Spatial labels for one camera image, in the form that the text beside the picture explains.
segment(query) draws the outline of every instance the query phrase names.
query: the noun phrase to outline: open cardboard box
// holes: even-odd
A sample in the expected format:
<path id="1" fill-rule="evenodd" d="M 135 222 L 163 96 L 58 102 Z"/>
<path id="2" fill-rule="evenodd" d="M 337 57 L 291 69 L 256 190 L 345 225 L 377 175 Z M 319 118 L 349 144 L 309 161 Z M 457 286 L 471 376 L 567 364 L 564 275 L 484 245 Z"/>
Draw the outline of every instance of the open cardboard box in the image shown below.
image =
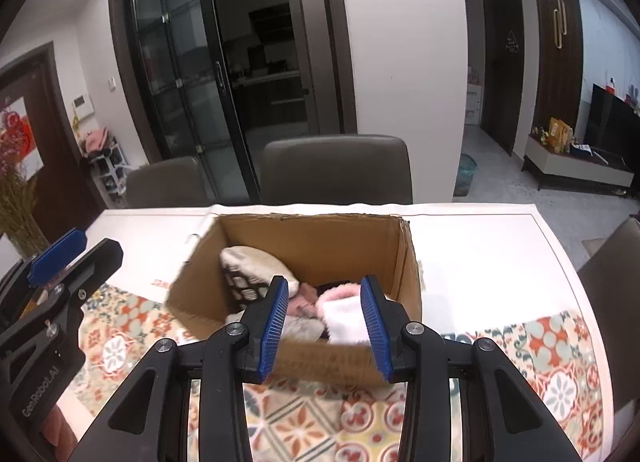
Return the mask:
<path id="1" fill-rule="evenodd" d="M 225 247 L 248 245 L 279 258 L 311 285 L 375 274 L 385 293 L 421 320 L 420 283 L 409 222 L 372 215 L 221 215 L 184 264 L 166 306 L 198 339 L 239 311 L 220 270 Z M 273 373 L 333 384 L 384 384 L 368 345 L 282 339 Z"/>

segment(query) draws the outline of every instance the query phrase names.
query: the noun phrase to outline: teal trash bin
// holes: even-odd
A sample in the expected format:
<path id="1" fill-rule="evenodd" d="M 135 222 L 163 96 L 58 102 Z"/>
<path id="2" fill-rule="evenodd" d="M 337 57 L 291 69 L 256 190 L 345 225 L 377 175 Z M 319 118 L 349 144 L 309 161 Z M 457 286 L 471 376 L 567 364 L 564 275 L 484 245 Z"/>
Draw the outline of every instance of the teal trash bin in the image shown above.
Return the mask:
<path id="1" fill-rule="evenodd" d="M 458 164 L 458 176 L 456 176 L 456 186 L 453 189 L 453 196 L 466 197 L 469 194 L 471 180 L 474 179 L 474 172 L 478 164 L 469 155 L 460 155 L 460 163 Z"/>

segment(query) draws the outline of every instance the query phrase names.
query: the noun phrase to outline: dark wooden door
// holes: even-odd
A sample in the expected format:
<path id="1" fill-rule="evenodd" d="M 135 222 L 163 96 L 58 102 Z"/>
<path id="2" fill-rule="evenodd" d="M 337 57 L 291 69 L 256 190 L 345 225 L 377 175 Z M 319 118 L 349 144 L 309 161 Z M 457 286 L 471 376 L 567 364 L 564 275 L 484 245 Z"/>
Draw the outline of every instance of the dark wooden door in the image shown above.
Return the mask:
<path id="1" fill-rule="evenodd" d="M 522 0 L 482 0 L 482 4 L 485 47 L 482 128 L 511 154 L 524 73 Z"/>
<path id="2" fill-rule="evenodd" d="M 56 100 L 52 46 L 30 53 L 0 74 L 0 107 L 24 98 L 33 138 L 43 167 L 36 173 L 33 216 L 51 242 L 72 227 L 85 230 L 104 209 L 88 171 L 81 169 L 62 100 Z"/>
<path id="3" fill-rule="evenodd" d="M 582 18 L 578 0 L 537 0 L 540 68 L 534 125 L 555 117 L 575 129 L 582 88 Z"/>

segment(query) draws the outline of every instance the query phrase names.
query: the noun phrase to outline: metal screw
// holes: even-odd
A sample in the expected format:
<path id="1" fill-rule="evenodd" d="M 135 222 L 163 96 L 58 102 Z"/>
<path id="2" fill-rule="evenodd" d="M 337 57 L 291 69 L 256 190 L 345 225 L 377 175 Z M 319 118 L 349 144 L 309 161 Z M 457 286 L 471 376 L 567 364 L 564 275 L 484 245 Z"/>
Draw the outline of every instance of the metal screw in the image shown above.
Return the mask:
<path id="1" fill-rule="evenodd" d="M 225 330 L 230 336 L 239 336 L 246 327 L 242 323 L 229 323 Z"/>
<path id="2" fill-rule="evenodd" d="M 56 335 L 58 333 L 58 324 L 57 323 L 51 324 L 51 321 L 49 321 L 47 319 L 46 321 L 44 321 L 44 324 L 46 324 L 46 326 L 47 326 L 47 337 L 53 337 L 54 335 Z"/>
<path id="3" fill-rule="evenodd" d="M 162 352 L 166 352 L 167 350 L 171 350 L 171 347 L 174 346 L 173 342 L 171 341 L 171 339 L 160 339 L 157 343 L 156 343 L 156 350 L 160 353 Z"/>
<path id="4" fill-rule="evenodd" d="M 424 325 L 416 321 L 411 321 L 411 323 L 407 323 L 405 328 L 406 328 L 406 331 L 409 332 L 412 336 L 419 336 L 424 332 Z"/>
<path id="5" fill-rule="evenodd" d="M 495 350 L 495 343 L 491 339 L 481 337 L 478 339 L 478 348 L 485 352 L 491 352 L 491 350 Z"/>

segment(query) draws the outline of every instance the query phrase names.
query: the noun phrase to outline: patterned table runner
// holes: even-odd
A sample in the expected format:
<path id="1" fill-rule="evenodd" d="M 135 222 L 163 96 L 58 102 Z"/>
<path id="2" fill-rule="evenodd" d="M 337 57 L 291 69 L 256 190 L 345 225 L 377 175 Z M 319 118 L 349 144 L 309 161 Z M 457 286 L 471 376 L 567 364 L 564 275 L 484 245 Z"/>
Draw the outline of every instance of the patterned table runner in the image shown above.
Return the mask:
<path id="1" fill-rule="evenodd" d="M 161 337 L 194 341 L 165 311 L 113 286 L 84 305 L 80 346 L 86 362 L 72 382 L 95 416 L 144 353 Z M 556 417 L 584 459 L 602 446 L 602 395 L 589 331 L 573 312 L 447 339 L 500 345 Z M 189 458 L 198 460 L 200 381 L 191 392 Z M 451 460 L 462 460 L 458 381 L 450 381 Z M 404 417 L 404 384 L 364 390 L 319 382 L 269 378 L 244 385 L 248 432 L 255 462 L 395 462 Z"/>

